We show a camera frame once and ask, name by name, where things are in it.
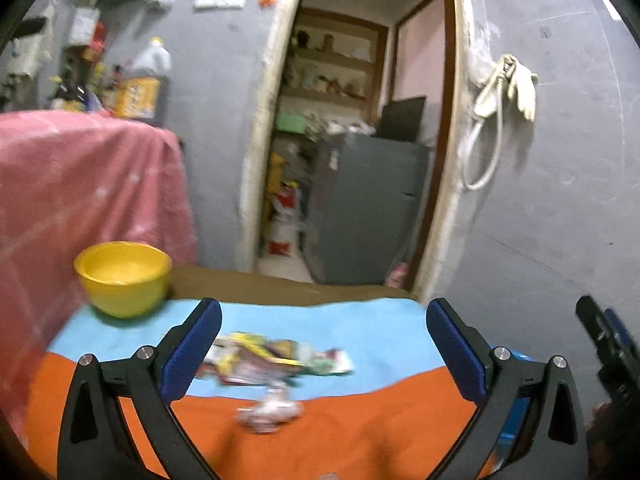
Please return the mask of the colourful snack wrapper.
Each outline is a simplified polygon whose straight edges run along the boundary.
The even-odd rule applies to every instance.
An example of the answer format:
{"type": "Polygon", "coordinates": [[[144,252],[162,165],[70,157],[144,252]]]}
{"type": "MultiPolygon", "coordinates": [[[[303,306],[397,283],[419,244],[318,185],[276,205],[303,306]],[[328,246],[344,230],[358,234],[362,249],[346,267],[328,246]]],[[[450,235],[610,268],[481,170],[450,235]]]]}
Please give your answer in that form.
{"type": "Polygon", "coordinates": [[[354,369],[343,349],[318,351],[292,339],[234,332],[216,337],[195,377],[215,377],[227,386],[263,386],[299,375],[345,375],[354,369]]]}

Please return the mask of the yellow plastic bowl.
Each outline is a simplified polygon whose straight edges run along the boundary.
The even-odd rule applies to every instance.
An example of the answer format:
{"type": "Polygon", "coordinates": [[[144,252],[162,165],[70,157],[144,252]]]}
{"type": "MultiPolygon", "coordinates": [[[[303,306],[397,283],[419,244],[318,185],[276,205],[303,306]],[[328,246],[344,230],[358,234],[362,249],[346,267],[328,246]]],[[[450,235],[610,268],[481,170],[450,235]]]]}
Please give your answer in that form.
{"type": "Polygon", "coordinates": [[[134,242],[107,242],[83,250],[74,270],[90,304],[112,318],[138,318],[167,297],[172,260],[134,242]]]}

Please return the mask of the blue orange table cloth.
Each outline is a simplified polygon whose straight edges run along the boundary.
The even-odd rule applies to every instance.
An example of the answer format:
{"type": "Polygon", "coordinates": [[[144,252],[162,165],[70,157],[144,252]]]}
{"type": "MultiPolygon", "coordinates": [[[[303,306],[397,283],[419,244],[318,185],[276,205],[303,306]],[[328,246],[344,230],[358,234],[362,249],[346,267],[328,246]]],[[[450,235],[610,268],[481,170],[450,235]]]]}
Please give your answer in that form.
{"type": "MultiPolygon", "coordinates": [[[[77,359],[129,358],[157,344],[198,300],[167,301],[146,318],[118,320],[82,307],[55,336],[30,387],[29,454],[52,476],[66,394],[77,359]]],[[[424,307],[409,299],[318,307],[222,304],[223,335],[258,333],[320,350],[344,349],[355,370],[294,379],[303,414],[274,434],[253,434],[238,408],[265,388],[196,378],[172,404],[183,428],[223,479],[425,479],[475,411],[454,384],[425,327],[424,307]]]]}

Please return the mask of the brown table cover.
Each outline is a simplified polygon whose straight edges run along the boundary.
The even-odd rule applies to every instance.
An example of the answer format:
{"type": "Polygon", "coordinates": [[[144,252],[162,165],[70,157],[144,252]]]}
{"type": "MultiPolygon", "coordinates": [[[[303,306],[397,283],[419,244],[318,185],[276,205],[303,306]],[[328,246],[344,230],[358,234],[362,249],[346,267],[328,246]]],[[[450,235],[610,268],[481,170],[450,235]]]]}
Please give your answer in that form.
{"type": "Polygon", "coordinates": [[[317,285],[262,274],[214,270],[192,264],[173,268],[169,281],[169,299],[213,298],[221,304],[233,302],[258,306],[312,307],[378,298],[416,300],[416,296],[405,289],[382,285],[317,285]]]}

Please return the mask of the red white sack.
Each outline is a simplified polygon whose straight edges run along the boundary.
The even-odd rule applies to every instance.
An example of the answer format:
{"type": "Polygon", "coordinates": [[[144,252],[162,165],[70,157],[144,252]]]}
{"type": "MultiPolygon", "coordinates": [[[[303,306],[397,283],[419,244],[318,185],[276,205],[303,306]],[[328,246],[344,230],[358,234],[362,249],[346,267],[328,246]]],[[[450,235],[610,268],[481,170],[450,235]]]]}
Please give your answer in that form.
{"type": "Polygon", "coordinates": [[[299,231],[299,186],[285,181],[270,200],[270,214],[265,236],[268,255],[291,257],[297,248],[299,231]]]}

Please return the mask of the pink checked cloth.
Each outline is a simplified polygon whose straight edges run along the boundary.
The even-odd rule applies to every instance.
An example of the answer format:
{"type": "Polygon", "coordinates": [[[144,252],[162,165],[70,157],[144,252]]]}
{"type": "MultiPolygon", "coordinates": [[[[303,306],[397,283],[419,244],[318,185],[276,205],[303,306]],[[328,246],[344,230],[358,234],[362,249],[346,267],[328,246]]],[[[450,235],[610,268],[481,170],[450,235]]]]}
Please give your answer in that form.
{"type": "Polygon", "coordinates": [[[131,240],[196,260],[178,136],[100,113],[1,116],[1,411],[25,435],[32,376],[84,302],[74,260],[131,240]]]}

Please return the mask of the grey refrigerator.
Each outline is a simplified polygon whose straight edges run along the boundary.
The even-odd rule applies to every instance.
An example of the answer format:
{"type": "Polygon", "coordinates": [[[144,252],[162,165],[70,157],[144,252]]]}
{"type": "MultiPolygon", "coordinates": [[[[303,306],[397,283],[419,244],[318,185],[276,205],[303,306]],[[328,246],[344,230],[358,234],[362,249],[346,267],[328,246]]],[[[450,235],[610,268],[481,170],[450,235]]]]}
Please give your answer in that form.
{"type": "Polygon", "coordinates": [[[303,244],[315,282],[385,282],[416,224],[430,158],[422,144],[358,133],[321,143],[303,244]]]}

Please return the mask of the large oil bottle yellow label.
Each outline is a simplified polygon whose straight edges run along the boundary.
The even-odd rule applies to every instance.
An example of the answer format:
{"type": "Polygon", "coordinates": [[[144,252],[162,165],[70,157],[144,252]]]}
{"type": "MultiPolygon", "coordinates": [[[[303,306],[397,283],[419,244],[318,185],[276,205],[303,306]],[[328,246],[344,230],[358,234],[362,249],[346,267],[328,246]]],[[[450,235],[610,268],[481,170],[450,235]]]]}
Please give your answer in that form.
{"type": "Polygon", "coordinates": [[[160,37],[154,37],[125,70],[119,84],[114,115],[161,127],[164,122],[171,54],[160,37]]]}

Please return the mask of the black monitor on fridge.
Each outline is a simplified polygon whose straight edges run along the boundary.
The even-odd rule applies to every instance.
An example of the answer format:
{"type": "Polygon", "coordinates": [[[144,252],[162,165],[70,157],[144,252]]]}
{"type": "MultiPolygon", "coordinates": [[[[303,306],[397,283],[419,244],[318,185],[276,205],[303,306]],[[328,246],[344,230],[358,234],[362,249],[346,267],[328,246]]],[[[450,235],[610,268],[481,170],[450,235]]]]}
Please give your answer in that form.
{"type": "Polygon", "coordinates": [[[426,96],[387,103],[375,128],[375,136],[385,140],[414,143],[418,140],[426,96]]]}

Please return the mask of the wooden shelf unit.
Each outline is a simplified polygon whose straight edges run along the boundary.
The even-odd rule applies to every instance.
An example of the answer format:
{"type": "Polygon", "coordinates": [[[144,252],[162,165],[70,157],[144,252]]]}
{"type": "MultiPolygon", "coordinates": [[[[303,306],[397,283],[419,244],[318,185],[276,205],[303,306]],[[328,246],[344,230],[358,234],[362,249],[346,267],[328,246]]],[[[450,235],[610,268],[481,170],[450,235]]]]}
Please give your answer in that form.
{"type": "Polygon", "coordinates": [[[387,39],[384,25],[302,6],[292,28],[278,112],[375,122],[387,39]]]}

